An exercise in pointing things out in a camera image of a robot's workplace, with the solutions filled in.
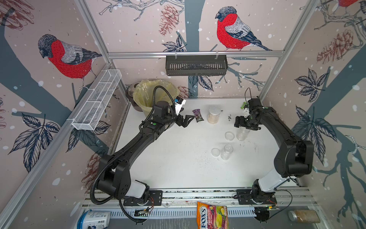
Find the clear jar lid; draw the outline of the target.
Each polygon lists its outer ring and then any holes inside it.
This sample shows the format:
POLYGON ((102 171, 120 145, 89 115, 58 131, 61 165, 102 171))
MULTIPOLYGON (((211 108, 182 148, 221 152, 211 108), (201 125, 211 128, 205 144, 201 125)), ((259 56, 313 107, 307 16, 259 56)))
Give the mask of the clear jar lid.
POLYGON ((220 154, 221 154, 221 150, 218 149, 218 148, 213 148, 211 150, 211 155, 214 156, 214 157, 218 157, 218 156, 220 156, 220 154))
POLYGON ((226 139, 226 140, 228 140, 228 141, 233 141, 233 140, 234 140, 234 138, 235 138, 234 133, 232 133, 232 132, 230 132, 230 131, 225 133, 225 139, 226 139))

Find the wide jar patterned lid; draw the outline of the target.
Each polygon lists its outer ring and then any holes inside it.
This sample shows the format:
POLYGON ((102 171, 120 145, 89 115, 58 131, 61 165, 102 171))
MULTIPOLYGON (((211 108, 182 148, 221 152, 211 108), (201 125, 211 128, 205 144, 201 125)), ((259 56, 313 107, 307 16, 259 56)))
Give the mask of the wide jar patterned lid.
POLYGON ((221 109, 218 106, 211 106, 209 108, 208 123, 216 124, 219 121, 221 109))

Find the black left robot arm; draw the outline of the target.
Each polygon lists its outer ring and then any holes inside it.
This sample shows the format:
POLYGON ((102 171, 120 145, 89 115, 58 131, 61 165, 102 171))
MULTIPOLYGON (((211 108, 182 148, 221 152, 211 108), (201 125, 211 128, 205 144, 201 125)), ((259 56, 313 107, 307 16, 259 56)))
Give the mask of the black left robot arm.
POLYGON ((140 154, 173 124, 187 127, 193 115, 182 116, 185 100, 168 96, 169 101, 156 99, 158 89, 168 93, 163 86, 156 86, 152 93, 152 109, 139 125, 138 134, 121 150, 100 159, 95 180, 91 184, 90 199, 102 205, 115 198, 129 199, 138 205, 151 202, 150 187, 141 181, 132 181, 130 168, 140 154))

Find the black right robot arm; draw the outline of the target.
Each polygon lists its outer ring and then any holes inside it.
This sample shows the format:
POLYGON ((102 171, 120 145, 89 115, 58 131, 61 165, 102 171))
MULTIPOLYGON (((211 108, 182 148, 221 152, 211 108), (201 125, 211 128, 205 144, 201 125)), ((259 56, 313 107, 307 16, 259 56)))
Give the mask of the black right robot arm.
POLYGON ((313 166, 314 144, 303 140, 289 129, 272 107, 257 106, 248 116, 237 116, 234 127, 258 131, 265 126, 274 137, 279 150, 274 158, 274 168, 264 177, 256 179, 254 191, 275 191, 293 178, 309 175, 313 166))

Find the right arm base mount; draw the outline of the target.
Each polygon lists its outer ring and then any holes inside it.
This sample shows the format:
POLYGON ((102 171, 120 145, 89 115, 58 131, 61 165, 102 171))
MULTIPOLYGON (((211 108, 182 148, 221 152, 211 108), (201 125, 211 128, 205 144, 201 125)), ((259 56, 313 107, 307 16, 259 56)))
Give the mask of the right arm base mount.
POLYGON ((263 192, 252 189, 237 189, 236 198, 240 205, 276 205, 274 192, 263 192))

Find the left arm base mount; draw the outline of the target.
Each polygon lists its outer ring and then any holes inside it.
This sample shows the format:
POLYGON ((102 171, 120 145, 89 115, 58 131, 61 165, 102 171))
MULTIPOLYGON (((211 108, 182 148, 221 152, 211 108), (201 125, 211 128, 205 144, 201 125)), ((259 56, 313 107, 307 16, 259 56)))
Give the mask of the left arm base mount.
POLYGON ((162 190, 148 190, 140 198, 126 197, 123 205, 128 207, 161 206, 163 199, 162 190))

